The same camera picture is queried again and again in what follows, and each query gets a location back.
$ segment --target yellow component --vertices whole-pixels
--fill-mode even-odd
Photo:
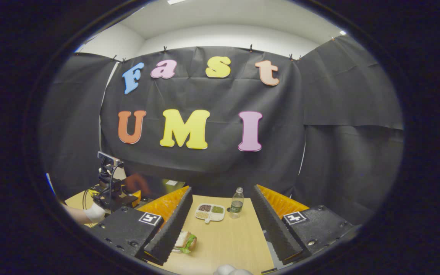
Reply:
[[[91,197],[93,197],[94,195],[98,195],[99,194],[98,191],[91,190],[91,189],[88,189],[87,192],[91,195]]]
[[[226,56],[214,56],[208,59],[206,63],[208,68],[206,68],[205,73],[208,77],[227,77],[230,74],[231,63],[230,58]]]
[[[186,193],[186,190],[188,190],[188,186],[149,202],[137,210],[162,216],[164,219],[164,223],[161,226],[162,228],[164,224],[166,224],[167,220],[169,220],[176,207],[178,207],[178,204],[183,198],[183,195]]]
[[[147,255],[149,255],[150,257],[152,257],[152,258],[154,258],[154,259],[156,259],[157,260],[157,258],[156,257],[154,257],[154,256],[152,256],[152,255],[150,255],[147,251],[144,251],[145,252],[145,254],[147,254]]]
[[[280,219],[283,219],[283,215],[309,209],[306,205],[303,205],[296,200],[292,200],[285,195],[281,195],[278,192],[262,187],[259,184],[257,186]]]
[[[187,122],[184,123],[181,114],[176,109],[165,110],[162,115],[166,117],[164,125],[164,137],[159,141],[161,146],[173,147],[173,133],[178,146],[183,146],[186,138],[190,137],[186,146],[190,149],[206,149],[208,143],[205,141],[206,119],[210,112],[206,110],[195,110],[191,113]]]
[[[139,204],[140,199],[142,198],[142,191],[138,190],[137,192],[133,193],[132,195],[136,196],[138,198],[137,200],[135,200],[131,203],[131,207],[135,208]]]
[[[301,252],[295,253],[295,254],[291,255],[290,257],[284,259],[284,261],[286,261],[286,260],[288,260],[288,259],[291,259],[291,258],[293,258],[293,257],[295,257],[295,256],[297,256],[297,255],[299,255],[300,253],[301,253]]]

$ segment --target ceiling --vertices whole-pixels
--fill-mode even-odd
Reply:
[[[156,0],[121,24],[144,39],[170,31],[210,24],[235,24],[271,28],[318,44],[341,31],[322,17],[288,0],[187,0],[169,5]]]

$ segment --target bread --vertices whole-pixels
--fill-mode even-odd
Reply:
[[[195,248],[196,248],[196,238],[191,242],[191,245],[190,245],[190,247],[188,248],[188,249],[190,249],[190,250],[194,250]]]
[[[178,236],[178,240],[176,240],[176,244],[174,244],[175,247],[186,247],[186,244],[188,243],[188,239],[190,237],[191,233],[188,231],[181,231],[180,236]]]

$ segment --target black backdrop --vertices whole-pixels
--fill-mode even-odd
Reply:
[[[206,62],[213,56],[231,59],[229,76],[206,76]],[[178,62],[175,75],[150,77],[165,59]],[[278,66],[273,74],[279,85],[259,80],[254,63],[262,60]],[[138,87],[125,95],[122,74],[139,62],[145,68]],[[96,55],[73,56],[51,86],[40,145],[62,197],[96,183],[99,113],[103,151],[124,160],[128,174],[187,181],[200,195],[228,197],[242,186],[248,197],[250,187],[261,184],[308,206],[327,205],[352,223],[364,223],[398,172],[403,123],[396,93],[379,63],[349,37],[330,40],[295,61],[233,47],[190,47],[140,56],[118,64],[101,106],[113,64]],[[160,146],[162,112],[169,108],[178,109],[183,120],[194,110],[210,112],[206,150]],[[147,112],[141,139],[123,143],[117,135],[117,114],[136,110]],[[237,149],[241,111],[263,114],[258,152]],[[129,133],[134,121],[131,116]]]
[[[72,56],[49,87],[39,124],[40,157],[61,199],[97,184],[99,108],[115,62]]]

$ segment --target letter m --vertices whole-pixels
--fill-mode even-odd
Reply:
[[[190,139],[186,146],[191,149],[206,149],[208,143],[205,141],[206,119],[210,116],[209,111],[195,110],[191,113],[188,121],[183,122],[181,114],[176,109],[169,109],[162,113],[166,117],[164,125],[164,137],[161,139],[161,146],[173,147],[173,134],[178,146],[183,146],[188,135]]]

